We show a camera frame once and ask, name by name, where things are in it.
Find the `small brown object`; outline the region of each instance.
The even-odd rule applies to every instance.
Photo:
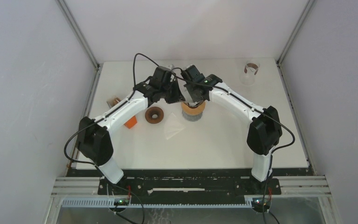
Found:
[[[182,110],[188,115],[199,115],[205,109],[206,101],[204,101],[201,105],[197,107],[189,107],[187,104],[182,102]]]
[[[147,111],[145,113],[145,118],[146,118],[147,122],[149,122],[151,124],[157,124],[163,120],[164,112],[161,108],[154,106],[154,107],[147,109]]]
[[[108,103],[109,108],[114,107],[116,104],[120,103],[120,99],[118,97],[114,97],[113,99],[110,99],[106,101]]]

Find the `orange block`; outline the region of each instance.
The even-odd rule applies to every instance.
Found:
[[[126,126],[127,128],[132,128],[134,127],[134,125],[136,125],[138,123],[137,118],[135,116],[133,116],[131,119],[129,119],[124,126]]]
[[[120,99],[117,97],[114,97],[107,101],[109,108],[112,108],[114,105],[118,104],[120,102]],[[124,126],[126,126],[128,129],[134,127],[138,123],[137,118],[133,116],[131,119],[129,119]]]

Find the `black cable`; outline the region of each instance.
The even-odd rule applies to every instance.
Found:
[[[135,61],[136,61],[138,55],[141,55],[141,56],[143,56],[143,57],[149,59],[149,60],[150,60],[151,62],[153,62],[156,66],[159,66],[155,61],[153,61],[153,60],[152,60],[151,58],[149,58],[148,56],[146,56],[146,55],[144,55],[144,54],[142,54],[142,53],[136,53],[135,56],[134,56],[134,61],[133,61],[133,63],[132,63],[132,78],[133,78],[133,81],[134,81],[134,87],[136,86],[136,81],[135,81]],[[120,106],[117,107],[115,110],[111,111],[110,113],[108,113],[108,114],[105,116],[105,118],[108,118],[110,115],[112,115],[112,114],[113,114],[114,112],[116,112],[118,109],[120,109],[123,105],[125,105],[125,104],[134,96],[134,94],[135,94],[135,90],[132,92],[132,94],[130,95],[130,97],[129,97],[127,100],[121,102]],[[89,127],[92,127],[92,126],[98,124],[99,122],[101,122],[101,121],[103,121],[103,120],[104,120],[104,119],[102,118],[102,119],[100,119],[100,120],[98,120],[98,121],[96,121],[96,122],[90,124],[89,126],[83,128],[82,130],[77,131],[76,133],[74,133],[74,134],[68,139],[68,141],[65,143],[65,146],[64,146],[64,155],[65,155],[65,157],[66,157],[69,161],[71,161],[71,162],[78,162],[78,163],[86,163],[86,164],[91,164],[91,165],[93,165],[93,166],[96,166],[93,162],[79,161],[79,160],[75,160],[75,159],[71,158],[71,157],[67,154],[67,147],[68,147],[68,144],[70,143],[70,141],[72,141],[72,139],[73,139],[74,137],[76,137],[80,132],[86,130],[86,129],[89,128]]]
[[[65,155],[65,157],[66,157],[69,161],[71,161],[71,162],[78,162],[78,163],[87,163],[87,164],[91,164],[91,165],[95,166],[95,164],[94,164],[93,162],[79,161],[79,160],[75,160],[75,159],[71,158],[71,157],[67,154],[67,147],[68,147],[68,144],[70,143],[70,141],[71,141],[74,137],[76,137],[80,132],[86,130],[86,129],[89,128],[89,127],[92,127],[92,126],[96,125],[98,122],[101,122],[102,120],[103,120],[103,119],[100,119],[100,120],[98,120],[97,122],[92,123],[91,125],[89,125],[89,126],[83,128],[83,129],[77,131],[76,133],[74,133],[74,134],[68,139],[67,143],[65,143],[65,146],[64,146],[64,155]]]
[[[174,69],[179,69],[179,70],[183,71],[183,69],[178,68],[178,67],[172,68],[172,70],[174,70]],[[275,123],[279,124],[281,127],[283,127],[283,128],[284,128],[286,131],[288,131],[289,134],[291,135],[292,141],[291,141],[289,144],[286,144],[286,145],[279,146],[279,147],[275,148],[274,150],[271,151],[271,153],[275,152],[275,151],[278,150],[278,149],[291,146],[291,145],[293,145],[294,142],[296,141],[296,137],[294,136],[293,132],[292,132],[290,129],[288,129],[285,125],[283,125],[281,122],[279,122],[279,121],[273,119],[272,117],[266,115],[264,112],[261,112],[261,111],[257,110],[256,108],[252,107],[251,105],[249,105],[248,103],[246,103],[245,101],[243,101],[243,100],[242,100],[241,98],[239,98],[238,96],[234,95],[233,93],[230,93],[228,90],[226,90],[226,89],[224,89],[224,88],[222,88],[222,87],[220,87],[220,86],[201,84],[201,83],[196,83],[196,82],[192,82],[192,81],[189,81],[189,80],[185,80],[185,79],[183,79],[183,78],[178,77],[175,73],[173,73],[173,76],[176,77],[177,79],[180,79],[180,80],[185,81],[185,82],[190,83],[190,84],[199,85],[199,86],[205,86],[205,87],[210,87],[210,88],[216,88],[216,89],[223,90],[224,92],[229,93],[230,96],[234,97],[235,99],[237,99],[238,101],[240,101],[241,103],[243,103],[243,104],[244,104],[245,106],[247,106],[249,109],[252,109],[252,108],[253,108],[254,111],[256,111],[256,112],[258,112],[259,114],[261,114],[261,115],[263,115],[263,116],[269,118],[269,119],[272,120],[273,122],[275,122]]]
[[[141,199],[140,199],[136,194],[134,194],[133,192],[131,192],[130,190],[127,190],[127,189],[125,189],[125,188],[119,187],[119,186],[117,186],[117,185],[115,185],[115,184],[113,184],[113,183],[110,183],[110,184],[112,185],[112,187],[116,187],[116,188],[119,188],[119,189],[121,189],[121,190],[127,191],[128,193],[134,195],[134,196],[139,200],[139,203],[141,204],[141,207],[142,207],[142,215],[143,215],[143,217],[142,217],[142,223],[141,223],[141,224],[144,224],[144,222],[145,222],[145,208],[144,208],[144,206],[143,206],[143,204],[142,204]],[[136,223],[136,222],[134,222],[134,221],[129,220],[128,218],[124,217],[123,215],[121,215],[121,214],[119,214],[119,213],[117,213],[117,212],[115,212],[115,214],[116,214],[117,216],[119,216],[120,218],[124,219],[125,221],[131,223],[131,224],[138,224],[138,223]]]
[[[137,85],[137,82],[135,81],[135,61],[137,59],[137,56],[138,55],[141,55],[147,59],[149,59],[149,61],[153,62],[157,67],[159,66],[155,61],[153,61],[151,58],[149,58],[148,56],[142,54],[142,53],[136,53],[135,56],[134,56],[134,61],[132,63],[132,79],[134,80],[134,87]],[[130,97],[128,98],[128,100],[130,100],[132,98],[132,96],[134,96],[135,94],[135,90],[132,92],[132,94],[130,95]]]
[[[274,217],[276,223],[280,224],[279,221],[278,221],[278,219],[274,216],[274,214],[272,214],[272,212],[268,211],[268,213],[269,213],[270,215],[272,215],[272,217]]]

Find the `brown donut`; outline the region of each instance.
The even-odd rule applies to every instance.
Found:
[[[147,122],[151,124],[158,124],[160,123],[160,121],[163,120],[164,112],[161,108],[154,106],[147,109],[147,111],[145,112],[145,118]]]

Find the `metal frame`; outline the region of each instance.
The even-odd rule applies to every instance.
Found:
[[[288,99],[288,102],[290,104],[290,107],[291,107],[291,112],[293,114],[293,118],[294,118],[294,121],[295,121],[295,125],[296,125],[296,128],[298,129],[298,133],[299,133],[299,140],[304,148],[304,153],[307,157],[307,161],[308,161],[308,168],[299,168],[299,169],[291,169],[291,168],[280,168],[280,169],[274,169],[275,172],[278,172],[277,175],[296,175],[296,176],[299,176],[299,175],[316,175],[316,170],[315,170],[315,166],[314,166],[314,162],[313,162],[313,159],[312,159],[312,155],[310,154],[310,152],[308,151],[308,145],[306,143],[306,140],[304,139],[304,134],[302,132],[302,128],[301,128],[301,124],[299,123],[299,120],[298,120],[298,115],[297,115],[297,112],[296,112],[296,109],[293,105],[293,100],[291,98],[291,94],[290,94],[290,91],[289,91],[289,88],[288,88],[288,85],[287,85],[287,81],[285,79],[285,76],[284,76],[284,72],[282,71],[280,65],[278,64],[278,62],[276,63],[277,65],[277,68],[278,68],[278,72],[281,76],[281,81],[282,81],[282,85],[283,85],[283,88],[286,92],[286,95],[287,95],[287,99]],[[98,85],[98,82],[99,82],[99,78],[101,76],[101,72],[102,72],[102,68],[103,68],[103,64],[100,65],[100,67],[98,68],[98,71],[95,75],[95,78],[93,80],[93,85],[91,87],[91,90],[90,90],[90,93],[89,93],[89,96],[88,96],[88,100],[87,100],[87,104],[86,104],[86,108],[84,110],[84,116],[88,116],[90,114],[90,110],[91,110],[91,106],[92,106],[92,102],[94,100],[94,96],[95,96],[95,93],[96,93],[96,87]],[[76,154],[76,158],[78,157],[79,155],[79,151],[75,148],[73,148],[73,154],[72,154],[72,157]],[[65,173],[67,176],[99,176],[99,172],[97,170],[92,170],[92,171],[84,171],[84,170],[76,170],[75,169],[75,164],[72,164],[70,163],[70,166],[68,166],[68,168],[65,170]],[[237,169],[241,174],[240,175],[244,175],[245,173],[247,173],[247,171],[249,171],[250,169]],[[156,170],[125,170],[124,173],[127,175],[129,172],[131,172],[131,174],[129,175],[134,175],[133,173],[134,172],[137,172],[139,173],[139,175],[147,175],[147,176],[152,176],[154,175],[155,177],[157,177],[156,173],[158,173]],[[172,174],[169,174],[167,175],[166,172],[162,172],[163,175],[166,175],[166,176],[176,176],[176,175],[182,175],[182,174],[178,174],[177,172],[175,173],[172,173]],[[205,173],[205,170],[197,170],[197,171],[194,171],[196,174],[195,176],[199,176],[200,173]],[[230,172],[230,173],[227,173],[226,171],[226,174],[221,174],[221,175],[218,175],[218,176],[232,176],[234,175],[233,172]]]
[[[96,60],[94,54],[91,51],[91,48],[89,44],[86,41],[86,38],[84,37],[82,31],[79,28],[79,25],[77,24],[72,12],[70,11],[67,3],[65,0],[55,0],[57,2],[58,7],[61,9],[62,13],[64,14],[65,18],[68,21],[69,26],[75,33],[76,38],[80,42],[81,46],[83,47],[84,51],[86,52],[87,56],[89,57],[91,63],[93,64],[95,69],[98,69],[99,64]]]
[[[277,67],[281,74],[282,84],[287,93],[288,101],[292,107],[292,113],[295,118],[296,126],[298,127],[300,133],[300,140],[305,148],[307,157],[310,162],[310,168],[312,168],[313,162],[310,157],[310,154],[307,150],[306,141],[303,138],[303,133],[301,132],[301,126],[297,119],[297,112],[295,107],[292,104],[292,99],[290,97],[289,89],[287,82],[285,80],[284,71],[282,69],[282,63],[285,59],[287,52],[289,51],[293,41],[295,40],[301,26],[303,25],[305,19],[307,18],[310,10],[313,8],[316,0],[309,0],[294,28],[290,37],[282,50],[282,53],[277,61]],[[71,13],[66,0],[56,0],[57,5],[63,12],[65,18],[67,19],[71,29],[74,31],[75,36],[77,37],[79,43],[83,47],[84,51],[88,55],[93,66],[98,69],[94,74],[94,80],[91,85],[90,93],[88,95],[87,104],[84,109],[84,116],[89,115],[92,102],[94,100],[94,95],[96,92],[96,87],[101,75],[102,66],[98,64],[95,56],[93,55],[90,46],[88,45],[83,33],[81,32],[76,20]],[[323,217],[328,224],[340,224],[340,218],[334,204],[334,201],[331,197],[330,189],[328,187],[327,181],[324,176],[278,176],[281,185],[281,195],[274,195],[274,197],[317,197],[319,199],[319,204],[322,208]],[[45,224],[55,224],[59,217],[59,212],[61,207],[87,207],[87,208],[98,208],[98,207],[107,207],[113,206],[113,197],[112,196],[100,196],[97,194],[99,189],[99,177],[60,177],[56,179],[55,186],[53,188],[50,201],[48,204],[48,209],[46,211],[44,223]],[[126,198],[127,196],[115,196],[115,198]],[[261,197],[261,195],[245,195],[243,203],[241,204],[217,204],[217,205],[176,205],[176,204],[147,204],[145,207],[158,207],[158,208],[178,208],[178,207],[240,207],[240,208],[249,208],[249,202],[252,198]],[[139,207],[139,204],[132,204],[130,207]]]
[[[281,195],[275,198],[317,197],[322,208],[323,217],[328,224],[339,224],[339,216],[332,200],[330,189],[324,176],[279,176]],[[99,177],[59,177],[51,193],[45,224],[56,224],[61,207],[106,208],[113,207],[113,202],[125,199],[127,195],[98,195]],[[250,208],[253,198],[262,195],[245,195],[240,204],[144,204],[146,208]],[[139,208],[139,204],[128,207]]]
[[[279,56],[278,66],[280,66],[282,64],[283,60],[285,59],[291,45],[293,44],[294,39],[296,38],[296,36],[298,34],[298,31],[303,26],[304,21],[308,17],[308,14],[310,13],[311,9],[313,8],[315,2],[316,2],[316,0],[308,0],[307,4],[305,5],[305,8],[304,8],[303,12],[301,13],[300,18],[298,19],[296,26],[294,27],[293,31],[291,32],[290,37],[289,37],[285,47],[283,48],[281,55]]]

